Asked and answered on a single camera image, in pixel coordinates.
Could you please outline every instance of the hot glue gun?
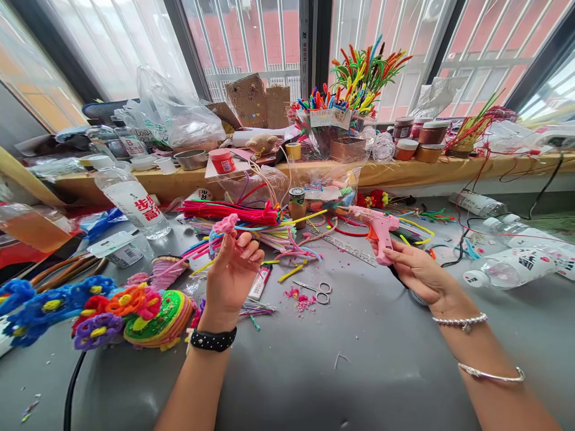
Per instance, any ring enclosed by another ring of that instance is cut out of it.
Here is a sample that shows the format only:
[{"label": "hot glue gun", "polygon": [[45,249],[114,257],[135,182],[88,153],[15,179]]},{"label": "hot glue gun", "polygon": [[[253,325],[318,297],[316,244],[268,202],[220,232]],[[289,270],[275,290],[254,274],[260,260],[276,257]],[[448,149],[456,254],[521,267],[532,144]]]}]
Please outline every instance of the hot glue gun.
[{"label": "hot glue gun", "polygon": [[383,249],[393,249],[389,231],[399,228],[399,219],[392,215],[383,215],[379,211],[369,210],[363,207],[349,207],[348,215],[369,226],[370,232],[367,234],[367,238],[377,240],[376,262],[380,265],[391,265],[393,262],[383,254]]}]

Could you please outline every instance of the polka dot wristband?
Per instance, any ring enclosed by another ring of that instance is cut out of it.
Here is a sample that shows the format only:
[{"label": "polka dot wristband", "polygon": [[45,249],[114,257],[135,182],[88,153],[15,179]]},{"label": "polka dot wristband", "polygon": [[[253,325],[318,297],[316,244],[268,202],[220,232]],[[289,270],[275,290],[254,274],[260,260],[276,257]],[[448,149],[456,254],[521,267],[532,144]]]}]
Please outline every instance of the polka dot wristband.
[{"label": "polka dot wristband", "polygon": [[194,330],[190,334],[190,345],[204,350],[223,352],[232,345],[237,332],[237,327],[235,327],[231,332],[220,332],[217,334]]}]

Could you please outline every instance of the silver scissors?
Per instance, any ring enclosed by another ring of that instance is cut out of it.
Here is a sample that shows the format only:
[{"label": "silver scissors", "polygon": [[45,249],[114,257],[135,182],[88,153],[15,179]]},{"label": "silver scissors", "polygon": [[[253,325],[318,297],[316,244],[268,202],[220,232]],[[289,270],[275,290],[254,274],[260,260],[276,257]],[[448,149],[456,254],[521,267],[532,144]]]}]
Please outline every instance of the silver scissors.
[{"label": "silver scissors", "polygon": [[318,303],[322,305],[329,304],[328,295],[331,293],[332,288],[328,283],[322,281],[320,284],[317,285],[317,288],[315,288],[310,286],[309,284],[300,283],[299,281],[293,280],[293,282],[300,287],[314,291],[316,293],[316,300]]}]

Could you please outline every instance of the metal bowl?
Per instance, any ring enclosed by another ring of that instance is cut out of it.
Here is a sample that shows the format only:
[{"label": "metal bowl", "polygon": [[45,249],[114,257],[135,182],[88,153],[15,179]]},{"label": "metal bowl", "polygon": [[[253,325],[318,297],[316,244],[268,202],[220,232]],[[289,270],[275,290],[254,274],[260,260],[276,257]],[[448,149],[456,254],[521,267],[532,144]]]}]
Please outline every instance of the metal bowl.
[{"label": "metal bowl", "polygon": [[208,164],[208,154],[204,150],[182,151],[174,156],[184,171],[195,171],[205,168]]}]

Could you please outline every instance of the table surface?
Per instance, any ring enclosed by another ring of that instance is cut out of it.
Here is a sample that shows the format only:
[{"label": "table surface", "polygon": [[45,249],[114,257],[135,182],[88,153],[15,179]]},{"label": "table surface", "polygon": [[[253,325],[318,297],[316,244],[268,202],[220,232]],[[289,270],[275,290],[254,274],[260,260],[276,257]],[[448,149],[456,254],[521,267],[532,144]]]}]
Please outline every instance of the table surface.
[{"label": "table surface", "polygon": [[[431,209],[454,207],[445,198],[422,199]],[[480,224],[471,222],[478,230]],[[452,238],[456,223],[428,223],[432,243]],[[129,229],[129,225],[115,230]],[[365,238],[335,235],[360,250],[370,251]],[[504,249],[486,245],[488,254]],[[176,225],[167,237],[149,243],[138,239],[145,258],[124,270],[111,265],[106,275],[122,283],[150,267],[158,254],[179,254],[197,237]],[[286,299],[290,279],[277,282],[293,264],[274,265],[262,301],[278,307],[257,317],[261,330],[243,318],[223,383],[217,430],[479,430],[473,407],[455,359],[419,305],[387,267],[374,268],[339,252],[325,241],[312,243],[325,256],[310,262],[292,278],[308,284],[327,281],[333,287],[329,306],[302,317]],[[455,251],[435,249],[438,260],[453,260]],[[267,250],[267,259],[273,254]],[[198,268],[206,260],[194,263]],[[465,258],[448,271],[461,280],[471,261]],[[186,276],[177,281],[185,286]],[[465,289],[487,313],[507,352],[526,373],[535,393],[565,429],[575,429],[575,289],[558,274],[505,292]],[[205,282],[194,297],[205,293]],[[339,358],[341,352],[350,363]],[[0,429],[20,426],[21,413],[41,394],[25,426],[28,430],[62,427],[69,379],[80,353],[73,350],[70,323],[51,328],[29,348],[13,349],[0,359]],[[72,429],[107,431],[152,429],[184,361],[185,345],[165,353],[136,350],[129,344],[90,351],[74,392]]]}]

